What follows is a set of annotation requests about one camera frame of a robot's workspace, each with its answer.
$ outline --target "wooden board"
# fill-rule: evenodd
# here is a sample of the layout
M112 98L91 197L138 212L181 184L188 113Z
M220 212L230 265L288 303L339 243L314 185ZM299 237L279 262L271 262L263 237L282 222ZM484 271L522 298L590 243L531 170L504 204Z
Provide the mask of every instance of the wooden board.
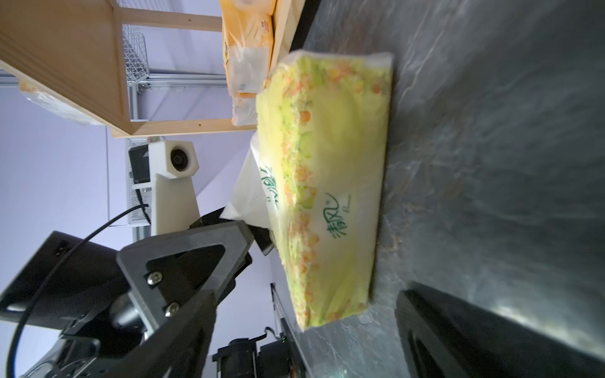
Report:
M115 137L153 137L157 135L208 134L213 132L232 132L256 130L256 125L234 126L231 119L204 119L189 121L143 121L133 122L136 129L133 135L114 133Z
M273 14L273 55L270 70L288 55L305 0L277 0Z
M223 19L217 16L134 8L122 8L122 22L130 25L207 31L221 31L223 27Z
M131 132L122 28L115 21L106 0L1 0L0 66Z

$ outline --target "yellow packaging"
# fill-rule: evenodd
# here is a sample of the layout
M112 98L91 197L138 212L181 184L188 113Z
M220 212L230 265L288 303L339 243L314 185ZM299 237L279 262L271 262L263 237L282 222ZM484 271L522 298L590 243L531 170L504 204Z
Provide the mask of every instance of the yellow packaging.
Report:
M223 63L229 94L259 93L273 51L271 16L247 13L233 0L220 0L223 14Z
M302 330L367 308L392 62L298 50L257 95L257 165Z

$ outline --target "table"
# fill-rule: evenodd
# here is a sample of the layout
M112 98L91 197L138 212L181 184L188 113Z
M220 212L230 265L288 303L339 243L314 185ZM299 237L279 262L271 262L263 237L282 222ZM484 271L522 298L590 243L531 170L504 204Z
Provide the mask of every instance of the table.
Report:
M604 8L322 0L306 50L396 67L373 302L298 335L312 376L408 377L411 282L605 358Z

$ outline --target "white wall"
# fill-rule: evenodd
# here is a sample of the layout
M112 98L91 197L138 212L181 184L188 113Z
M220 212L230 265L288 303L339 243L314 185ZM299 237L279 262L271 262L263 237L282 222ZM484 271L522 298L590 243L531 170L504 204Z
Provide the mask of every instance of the white wall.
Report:
M107 163L120 171L124 161L106 159L105 127L84 127L66 121L28 101L17 88L0 88L0 124L3 290L53 230L83 238L107 222ZM110 143L113 149L121 150L118 140ZM119 206L120 196L125 199L125 186L114 184L118 187L112 189L112 198ZM93 241L120 249L132 242L132 231L115 227ZM0 322L2 372L13 329L13 324ZM24 373L37 362L54 344L56 336L56 331L27 327L16 361L17 372Z

